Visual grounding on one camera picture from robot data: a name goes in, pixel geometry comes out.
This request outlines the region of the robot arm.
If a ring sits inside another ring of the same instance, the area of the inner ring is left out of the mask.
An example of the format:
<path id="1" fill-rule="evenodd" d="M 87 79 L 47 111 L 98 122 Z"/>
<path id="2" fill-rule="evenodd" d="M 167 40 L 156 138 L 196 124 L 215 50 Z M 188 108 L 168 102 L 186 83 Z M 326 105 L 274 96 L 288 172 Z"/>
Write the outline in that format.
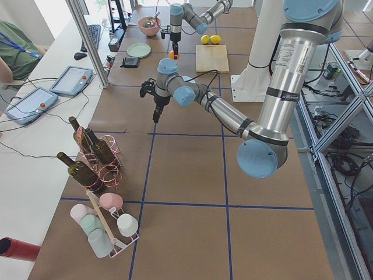
<path id="1" fill-rule="evenodd" d="M 218 16 L 228 13 L 233 5 L 231 0 L 217 1 L 206 12 L 198 15 L 191 4 L 172 4 L 170 6 L 170 24 L 161 29 L 161 38 L 164 39 L 166 34 L 170 36 L 172 42 L 173 55 L 172 59 L 177 60 L 179 55 L 178 43 L 181 41 L 182 21 L 186 21 L 198 34 L 206 32 L 208 25 L 211 24 Z"/>
<path id="2" fill-rule="evenodd" d="M 342 19 L 342 1 L 263 2 L 249 63 L 239 77 L 244 90 L 250 90 L 248 75 L 252 69 L 264 74 L 268 67 L 272 68 L 258 121 L 215 95 L 208 85 L 185 80 L 178 73 L 175 58 L 162 59 L 157 78 L 151 79 L 150 88 L 140 93 L 154 97 L 154 122 L 158 122 L 170 100 L 182 107 L 199 103 L 242 138 L 237 152 L 241 170 L 254 178 L 269 177 L 287 159 L 287 128 L 315 49 L 340 38 Z"/>

